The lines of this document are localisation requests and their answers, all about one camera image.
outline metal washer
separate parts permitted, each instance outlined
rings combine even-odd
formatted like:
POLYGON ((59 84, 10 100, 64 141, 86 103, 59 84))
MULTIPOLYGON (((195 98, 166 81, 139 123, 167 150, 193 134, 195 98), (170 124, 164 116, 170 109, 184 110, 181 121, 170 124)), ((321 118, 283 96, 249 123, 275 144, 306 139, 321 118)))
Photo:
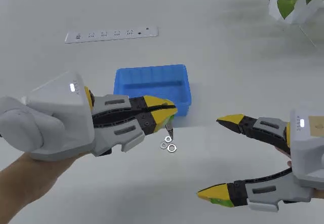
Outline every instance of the metal washer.
POLYGON ((174 153, 176 150, 177 150, 177 146, 175 144, 168 145, 168 152, 174 153))
POLYGON ((172 142, 172 138, 170 136, 167 136, 167 137, 165 137, 164 141, 166 143, 171 143, 172 142))
POLYGON ((162 141, 161 142, 161 144, 160 144, 160 147, 161 147, 161 149, 166 149, 166 148, 168 148, 168 143, 166 143, 165 141, 162 141))

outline electrical outlet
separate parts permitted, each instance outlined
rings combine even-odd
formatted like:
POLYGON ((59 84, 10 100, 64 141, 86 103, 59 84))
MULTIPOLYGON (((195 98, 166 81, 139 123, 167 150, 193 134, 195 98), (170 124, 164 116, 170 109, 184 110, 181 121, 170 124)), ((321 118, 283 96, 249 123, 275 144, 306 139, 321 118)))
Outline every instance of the electrical outlet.
POLYGON ((86 43, 110 40, 122 40, 132 38, 151 38, 158 36, 156 26, 146 26, 126 30, 99 30, 86 32, 69 32, 66 35, 65 43, 86 43))

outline yellow label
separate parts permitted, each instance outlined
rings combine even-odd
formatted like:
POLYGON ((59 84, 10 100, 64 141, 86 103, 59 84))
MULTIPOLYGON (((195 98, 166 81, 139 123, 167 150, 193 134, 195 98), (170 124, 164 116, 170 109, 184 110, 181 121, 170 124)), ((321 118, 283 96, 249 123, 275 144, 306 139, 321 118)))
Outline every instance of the yellow label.
POLYGON ((314 137, 324 136, 324 116, 309 116, 310 135, 314 137))

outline blue container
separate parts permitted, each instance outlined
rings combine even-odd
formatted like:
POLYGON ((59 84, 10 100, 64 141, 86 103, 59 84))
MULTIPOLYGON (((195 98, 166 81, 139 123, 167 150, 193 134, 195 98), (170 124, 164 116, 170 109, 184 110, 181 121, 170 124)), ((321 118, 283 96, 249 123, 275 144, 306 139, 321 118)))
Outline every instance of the blue container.
POLYGON ((187 69, 182 64, 118 69, 113 93, 168 99, 178 109, 176 116, 186 116, 191 105, 187 69))

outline white surface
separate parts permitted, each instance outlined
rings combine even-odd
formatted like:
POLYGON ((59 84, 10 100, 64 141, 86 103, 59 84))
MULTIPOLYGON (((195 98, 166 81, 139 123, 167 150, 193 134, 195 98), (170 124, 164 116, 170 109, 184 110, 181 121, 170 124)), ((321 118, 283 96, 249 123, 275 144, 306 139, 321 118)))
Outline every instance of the white surface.
MULTIPOLYGON (((129 151, 79 159, 41 200, 20 212, 26 223, 314 223, 324 201, 280 204, 278 214, 213 205, 208 186, 286 169, 273 147, 215 120, 227 114, 289 119, 299 105, 321 108, 324 12, 285 26, 267 0, 0 0, 0 93, 17 98, 77 68, 95 95, 113 92, 121 67, 183 63, 192 91, 177 120, 174 154, 161 131, 129 151), (154 39, 64 44, 69 30, 158 24, 154 39)), ((20 153, 1 141, 0 167, 20 153)))
POLYGON ((98 41, 111 41, 132 38, 149 38, 158 36, 156 26, 146 26, 141 28, 117 29, 117 30, 99 30, 69 32, 66 35, 65 43, 86 43, 98 41))

